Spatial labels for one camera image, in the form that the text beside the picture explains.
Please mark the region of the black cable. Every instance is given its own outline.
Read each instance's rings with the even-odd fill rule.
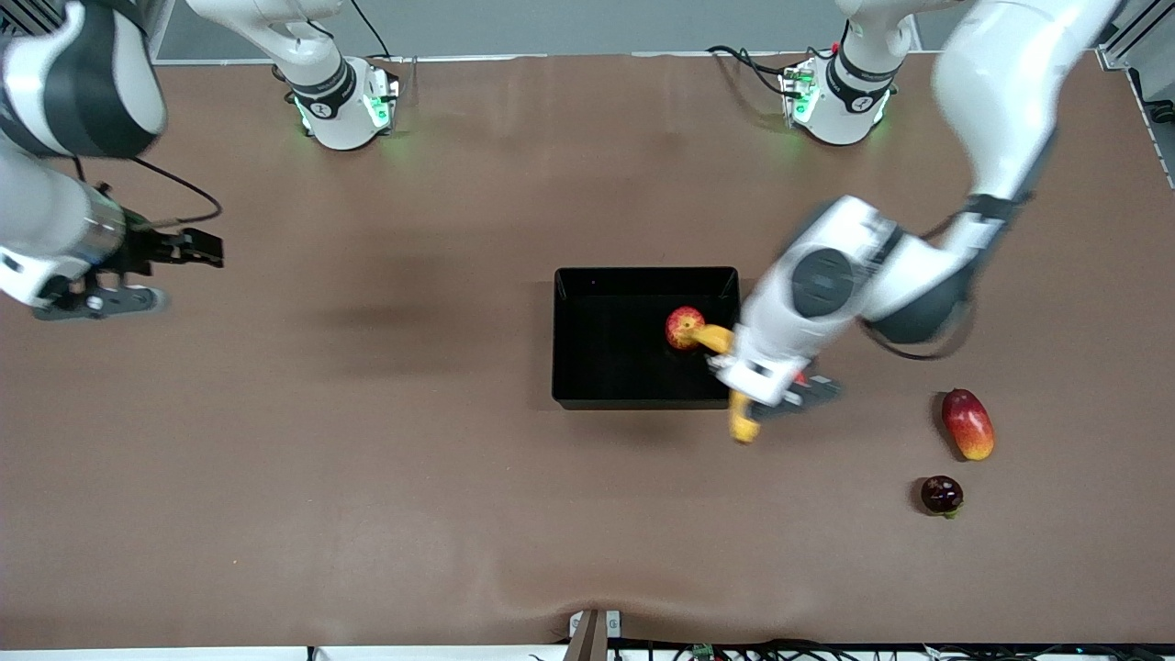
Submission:
[[[757,75],[759,77],[759,81],[763,82],[763,85],[766,86],[767,89],[771,89],[776,94],[779,94],[780,96],[786,96],[788,99],[799,99],[800,97],[800,95],[798,93],[795,93],[795,92],[785,92],[785,90],[776,87],[774,85],[772,85],[771,81],[768,81],[763,74],[764,73],[768,73],[768,74],[772,74],[772,75],[779,75],[780,73],[783,73],[783,69],[781,68],[778,68],[778,69],[777,68],[772,68],[772,67],[768,67],[768,66],[765,66],[765,65],[760,65],[759,62],[756,62],[754,59],[751,58],[751,54],[746,52],[746,48],[743,48],[740,50],[734,50],[730,46],[711,46],[710,48],[706,48],[706,52],[707,53],[730,53],[730,54],[734,55],[736,60],[738,60],[739,62],[741,62],[741,63],[751,67],[751,70],[754,72],[754,75]]]
[[[314,22],[314,21],[311,21],[311,20],[307,20],[307,21],[306,21],[306,25],[308,25],[308,26],[313,27],[314,29],[316,29],[316,31],[321,32],[322,34],[324,34],[324,35],[329,36],[330,39],[334,39],[334,38],[335,38],[335,35],[334,35],[334,34],[330,34],[330,32],[329,32],[329,31],[328,31],[327,28],[322,27],[321,25],[317,25],[317,23],[315,23],[315,22]]]
[[[873,343],[875,343],[877,346],[881,348],[882,350],[892,353],[898,358],[904,358],[906,360],[918,360],[924,363],[942,360],[945,358],[951,358],[959,350],[961,350],[962,346],[967,344],[967,340],[971,338],[971,332],[975,328],[975,303],[972,302],[971,299],[969,289],[967,290],[967,295],[964,297],[964,304],[967,305],[967,309],[964,310],[964,317],[959,322],[959,325],[955,326],[954,333],[952,333],[951,337],[947,338],[947,342],[944,343],[939,349],[934,350],[928,355],[915,355],[899,350],[897,345],[886,340],[885,337],[878,332],[878,329],[870,325],[865,319],[858,318],[857,323],[861,326],[861,332],[865,333],[866,338],[873,340]]]
[[[149,162],[147,162],[147,161],[145,161],[142,158],[134,157],[134,158],[130,158],[130,160],[134,161],[134,162],[136,162],[136,163],[139,163],[139,164],[141,164],[142,167],[145,167],[145,168],[154,171],[155,174],[159,174],[161,176],[166,176],[167,178],[170,178],[172,181],[179,183],[180,186],[183,186],[188,190],[192,190],[193,193],[195,193],[195,194],[200,195],[201,197],[203,197],[203,198],[208,200],[209,202],[212,202],[212,204],[214,207],[212,213],[206,213],[203,215],[194,215],[194,216],[190,216],[190,217],[177,217],[175,221],[179,224],[189,224],[189,223],[193,223],[193,222],[203,222],[206,220],[212,220],[212,218],[219,216],[220,214],[224,213],[224,207],[220,203],[220,200],[217,200],[216,197],[213,197],[203,188],[200,188],[195,183],[192,183],[190,181],[187,181],[186,178],[183,178],[183,177],[181,177],[179,175],[172,174],[170,171],[167,171],[166,169],[163,169],[163,168],[161,168],[159,166],[152,164],[152,163],[149,163]]]
[[[383,38],[380,36],[380,32],[375,28],[374,25],[371,25],[371,21],[368,20],[367,14],[363,13],[363,8],[360,7],[358,1],[357,0],[351,0],[351,6],[355,7],[356,12],[358,12],[360,18],[363,19],[364,23],[367,23],[368,29],[371,31],[371,34],[375,35],[375,40],[380,42],[380,47],[383,48],[383,58],[384,59],[390,59],[391,54],[388,53],[388,45],[383,42]]]
[[[946,231],[947,227],[951,227],[951,223],[954,222],[956,217],[959,217],[958,213],[953,213],[953,214],[944,217],[941,221],[939,221],[938,224],[935,224],[934,227],[932,227],[932,228],[927,229],[926,231],[919,234],[918,237],[921,238],[921,240],[924,240],[924,241],[929,241],[931,238],[934,238],[939,234],[942,234],[944,231]]]

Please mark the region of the red apple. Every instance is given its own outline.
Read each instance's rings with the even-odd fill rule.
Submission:
[[[665,339],[669,346],[678,351],[689,351],[698,346],[698,340],[691,333],[706,324],[706,318],[697,308],[682,305],[665,319]]]

